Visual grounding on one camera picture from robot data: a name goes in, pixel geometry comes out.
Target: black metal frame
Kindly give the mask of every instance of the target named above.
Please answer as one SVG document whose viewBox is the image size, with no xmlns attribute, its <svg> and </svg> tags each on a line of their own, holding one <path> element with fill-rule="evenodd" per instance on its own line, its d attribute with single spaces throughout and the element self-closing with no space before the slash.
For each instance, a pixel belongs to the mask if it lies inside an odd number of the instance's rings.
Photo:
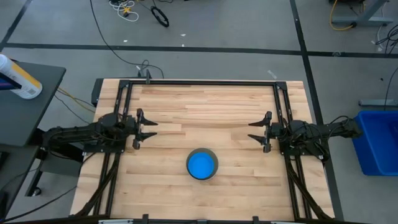
<svg viewBox="0 0 398 224">
<path fill-rule="evenodd" d="M 118 94 L 116 97 L 115 101 L 115 107 L 114 107 L 114 112 L 119 113 L 120 109 L 120 103 L 121 103 L 121 97 L 123 90 L 127 88 L 127 95 L 126 99 L 124 102 L 124 109 L 123 109 L 123 118 L 126 119 L 127 117 L 127 112 L 130 104 L 130 99 L 131 99 L 131 93 L 132 93 L 132 88 L 134 85 L 145 85 L 147 84 L 147 80 L 145 79 L 134 79 L 134 80 L 120 80 L 119 81 L 119 88 L 118 88 Z M 287 119 L 288 121 L 293 120 L 292 116 L 292 110 L 290 107 L 290 101 L 289 101 L 289 95 L 287 92 L 287 84 L 286 82 L 262 82 L 262 81 L 212 81 L 212 80 L 151 80 L 150 81 L 151 85 L 239 85 L 239 86 L 270 86 L 273 87 L 274 90 L 274 96 L 275 96 L 275 106 L 277 110 L 277 115 L 278 115 L 278 122 L 280 124 L 283 123 L 283 114 L 282 114 L 282 108 L 280 104 L 280 96 L 279 96 L 279 91 L 282 91 L 283 97 L 284 97 L 284 102 L 285 102 L 285 108 L 287 112 Z M 100 180 L 104 180 L 107 170 L 108 170 L 108 164 L 109 164 L 109 153 L 105 154 L 104 157 L 104 162 L 101 170 L 101 176 Z M 117 153 L 115 155 L 114 160 L 119 162 L 121 157 L 120 153 Z M 285 164 L 287 168 L 287 178 L 289 182 L 289 193 L 290 193 L 290 198 L 292 201 L 292 210 L 293 210 L 293 215 L 295 220 L 301 219 L 300 217 L 300 212 L 299 212 L 299 205 L 297 201 L 297 194 L 295 191 L 295 184 L 292 178 L 289 175 L 288 172 L 288 167 L 291 166 L 292 162 L 290 159 L 289 155 L 284 155 L 285 159 Z M 302 185 L 305 187 L 305 177 L 303 173 L 303 167 L 302 167 L 302 162 L 300 159 L 300 156 L 295 156 L 295 161 L 296 161 L 296 167 L 297 167 L 297 172 L 298 172 L 298 178 Z M 112 210 L 112 203 L 113 203 L 113 196 L 114 196 L 114 190 L 116 186 L 116 180 L 117 180 L 117 173 L 113 176 L 110 186 L 109 186 L 109 193 L 108 193 L 108 199 L 106 203 L 106 211 L 105 215 L 111 214 Z M 99 201 L 95 204 L 93 215 L 99 215 L 100 212 L 100 204 L 101 201 Z M 303 196 L 303 204 L 304 204 L 304 210 L 305 210 L 305 218 L 311 219 L 311 209 L 310 206 L 307 202 L 307 199 Z M 169 220 L 172 223 L 175 223 L 177 220 Z M 247 222 L 241 222 L 239 223 L 253 223 L 253 221 L 247 221 Z"/>
</svg>

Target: black table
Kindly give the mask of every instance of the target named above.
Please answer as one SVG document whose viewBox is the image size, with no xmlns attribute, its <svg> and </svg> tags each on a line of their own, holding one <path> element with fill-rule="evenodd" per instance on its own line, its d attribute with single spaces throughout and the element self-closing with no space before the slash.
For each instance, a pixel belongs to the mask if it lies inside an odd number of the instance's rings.
<svg viewBox="0 0 398 224">
<path fill-rule="evenodd" d="M 41 154 L 39 146 L 29 143 L 35 140 L 32 136 L 37 132 L 37 126 L 66 72 L 62 67 L 24 62 L 17 64 L 41 82 L 43 90 L 31 100 L 22 99 L 11 91 L 0 91 L 0 152 L 9 153 L 0 168 L 0 188 L 6 185 L 3 189 L 7 193 L 6 214 L 32 163 Z"/>
</svg>

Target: metal stand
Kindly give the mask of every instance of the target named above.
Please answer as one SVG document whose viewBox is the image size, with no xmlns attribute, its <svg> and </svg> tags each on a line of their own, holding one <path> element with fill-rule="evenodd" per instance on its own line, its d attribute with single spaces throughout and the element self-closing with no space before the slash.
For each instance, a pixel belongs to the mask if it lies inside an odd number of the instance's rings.
<svg viewBox="0 0 398 224">
<path fill-rule="evenodd" d="M 394 20 L 384 17 L 373 16 L 374 13 L 379 10 L 380 7 L 386 3 L 387 0 L 374 0 L 368 5 L 365 11 L 359 16 L 335 16 L 331 22 L 334 24 L 352 24 L 355 23 L 357 26 L 386 26 Z"/>
<path fill-rule="evenodd" d="M 386 100 L 360 100 L 358 102 L 360 106 L 373 106 L 373 107 L 384 107 L 384 104 L 386 104 L 386 107 L 398 107 L 398 100 L 393 100 L 393 99 L 387 99 Z"/>
</svg>

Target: blue bowl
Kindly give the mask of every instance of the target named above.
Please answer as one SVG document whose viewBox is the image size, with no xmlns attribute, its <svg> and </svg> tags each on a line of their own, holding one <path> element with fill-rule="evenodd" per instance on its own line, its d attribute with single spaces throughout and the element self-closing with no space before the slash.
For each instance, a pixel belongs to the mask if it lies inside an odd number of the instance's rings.
<svg viewBox="0 0 398 224">
<path fill-rule="evenodd" d="M 198 148 L 192 151 L 187 158 L 188 173 L 196 180 L 212 178 L 218 169 L 216 154 L 210 149 Z"/>
</svg>

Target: blue plastic bin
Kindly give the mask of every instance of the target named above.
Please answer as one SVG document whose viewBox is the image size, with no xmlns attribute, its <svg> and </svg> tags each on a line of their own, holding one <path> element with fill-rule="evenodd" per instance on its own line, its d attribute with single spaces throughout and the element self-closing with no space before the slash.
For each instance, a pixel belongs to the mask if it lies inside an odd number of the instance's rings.
<svg viewBox="0 0 398 224">
<path fill-rule="evenodd" d="M 363 130 L 353 139 L 365 175 L 398 175 L 398 111 L 361 111 L 355 121 Z"/>
</svg>

